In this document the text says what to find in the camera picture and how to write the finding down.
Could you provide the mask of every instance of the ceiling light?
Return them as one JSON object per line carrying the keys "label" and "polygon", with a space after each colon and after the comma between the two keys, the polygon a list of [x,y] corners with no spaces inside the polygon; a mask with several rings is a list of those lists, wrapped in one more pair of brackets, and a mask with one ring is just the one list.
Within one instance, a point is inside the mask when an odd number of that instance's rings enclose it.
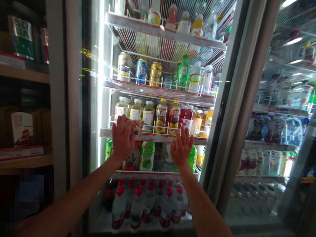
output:
{"label": "ceiling light", "polygon": [[299,63],[299,62],[301,62],[301,61],[303,61],[303,59],[295,60],[295,61],[293,61],[293,62],[290,62],[289,64]]}
{"label": "ceiling light", "polygon": [[282,7],[287,7],[291,5],[293,2],[296,2],[297,0],[286,0],[283,4]]}

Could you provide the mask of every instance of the red bottle cap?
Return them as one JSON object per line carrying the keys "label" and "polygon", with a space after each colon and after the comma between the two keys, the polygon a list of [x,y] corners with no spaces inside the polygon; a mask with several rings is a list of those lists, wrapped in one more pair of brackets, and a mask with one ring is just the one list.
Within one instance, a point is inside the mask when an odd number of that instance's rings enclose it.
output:
{"label": "red bottle cap", "polygon": [[160,181],[160,182],[158,183],[158,188],[159,188],[159,189],[163,189],[163,188],[164,188],[164,183],[163,183],[162,181]]}
{"label": "red bottle cap", "polygon": [[130,189],[133,189],[135,187],[135,182],[134,181],[130,181],[129,184],[128,184],[128,187]]}
{"label": "red bottle cap", "polygon": [[177,192],[181,194],[181,193],[182,193],[182,190],[183,190],[183,189],[182,189],[182,186],[181,186],[181,185],[178,185],[178,187],[177,187]]}
{"label": "red bottle cap", "polygon": [[148,190],[151,191],[154,189],[154,184],[153,183],[149,183],[148,184]]}
{"label": "red bottle cap", "polygon": [[142,193],[143,193],[143,188],[142,188],[142,187],[138,187],[138,188],[136,189],[136,195],[137,195],[137,196],[140,196],[140,195],[142,195]]}
{"label": "red bottle cap", "polygon": [[172,196],[172,188],[167,189],[167,195],[168,195],[168,197]]}
{"label": "red bottle cap", "polygon": [[117,194],[118,196],[121,196],[123,193],[124,193],[124,187],[119,187],[119,188],[117,189],[117,191],[116,191],[116,194]]}

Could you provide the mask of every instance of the can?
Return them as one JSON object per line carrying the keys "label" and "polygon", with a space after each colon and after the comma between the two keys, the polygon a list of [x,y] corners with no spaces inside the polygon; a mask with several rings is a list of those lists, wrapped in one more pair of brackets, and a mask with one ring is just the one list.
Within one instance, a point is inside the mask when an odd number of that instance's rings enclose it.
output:
{"label": "can", "polygon": [[170,77],[170,76],[165,76],[165,77],[164,77],[163,84],[162,84],[162,87],[163,87],[163,88],[168,88],[168,89],[170,89],[170,88],[171,88],[171,82],[173,82],[172,77]]}
{"label": "can", "polygon": [[9,29],[16,56],[34,60],[32,25],[15,16],[8,16]]}
{"label": "can", "polygon": [[131,71],[132,58],[129,54],[121,52],[118,56],[118,80],[128,81],[129,72]]}
{"label": "can", "polygon": [[144,59],[139,59],[136,64],[136,83],[137,84],[145,84],[146,79],[146,71],[147,71],[148,63]]}
{"label": "can", "polygon": [[161,63],[153,62],[153,64],[151,65],[151,70],[150,70],[149,85],[160,87],[159,83],[161,82],[161,76],[162,76]]}

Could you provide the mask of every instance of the bottle label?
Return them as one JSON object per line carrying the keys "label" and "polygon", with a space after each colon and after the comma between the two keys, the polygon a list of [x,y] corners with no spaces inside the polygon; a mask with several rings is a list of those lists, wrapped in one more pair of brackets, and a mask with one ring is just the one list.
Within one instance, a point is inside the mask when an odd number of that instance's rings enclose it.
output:
{"label": "bottle label", "polygon": [[114,121],[117,121],[118,120],[118,116],[122,116],[123,114],[125,114],[126,117],[129,118],[130,108],[115,106]]}
{"label": "bottle label", "polygon": [[141,119],[142,118],[142,111],[141,110],[136,110],[136,109],[131,109],[130,118],[132,120]]}

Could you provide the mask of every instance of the green bottle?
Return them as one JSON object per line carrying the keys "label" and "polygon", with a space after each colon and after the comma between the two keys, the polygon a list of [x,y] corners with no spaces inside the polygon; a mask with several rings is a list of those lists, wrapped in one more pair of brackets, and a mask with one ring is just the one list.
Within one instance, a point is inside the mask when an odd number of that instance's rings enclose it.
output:
{"label": "green bottle", "polygon": [[[178,78],[179,86],[188,87],[189,85],[189,75],[190,75],[190,64],[189,64],[189,54],[185,52],[183,55],[182,63],[179,65]],[[188,91],[187,88],[178,88],[179,91]]]}

